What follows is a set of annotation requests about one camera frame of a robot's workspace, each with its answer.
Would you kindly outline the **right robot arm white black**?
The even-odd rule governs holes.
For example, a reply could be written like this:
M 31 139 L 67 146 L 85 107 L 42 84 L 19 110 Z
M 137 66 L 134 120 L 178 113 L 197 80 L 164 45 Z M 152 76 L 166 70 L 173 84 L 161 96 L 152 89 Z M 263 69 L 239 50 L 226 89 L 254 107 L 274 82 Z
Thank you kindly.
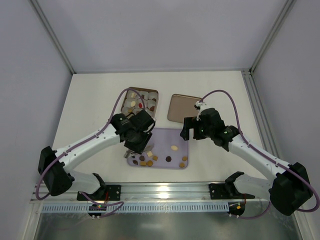
M 222 192 L 222 197 L 235 199 L 247 194 L 262 198 L 270 201 L 281 214 L 290 216 L 313 196 L 302 164 L 289 164 L 254 146 L 241 136 L 238 128 L 225 125 L 214 108 L 184 118 L 180 133 L 184 141 L 190 139 L 190 132 L 195 140 L 211 139 L 216 146 L 242 158 L 264 176 L 256 178 L 237 171 L 224 184 L 212 188 L 215 193 Z

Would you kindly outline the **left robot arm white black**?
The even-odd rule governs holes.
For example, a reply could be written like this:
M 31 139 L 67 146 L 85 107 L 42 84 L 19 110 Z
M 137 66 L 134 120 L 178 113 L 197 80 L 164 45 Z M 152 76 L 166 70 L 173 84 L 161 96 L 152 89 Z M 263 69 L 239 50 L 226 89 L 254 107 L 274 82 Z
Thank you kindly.
M 92 135 L 53 150 L 50 146 L 40 152 L 38 172 L 49 196 L 59 196 L 67 191 L 76 191 L 77 200 L 104 200 L 107 185 L 97 173 L 82 173 L 75 168 L 100 151 L 123 143 L 135 154 L 142 154 L 152 137 L 156 120 L 145 110 L 131 117 L 115 114 L 102 128 Z

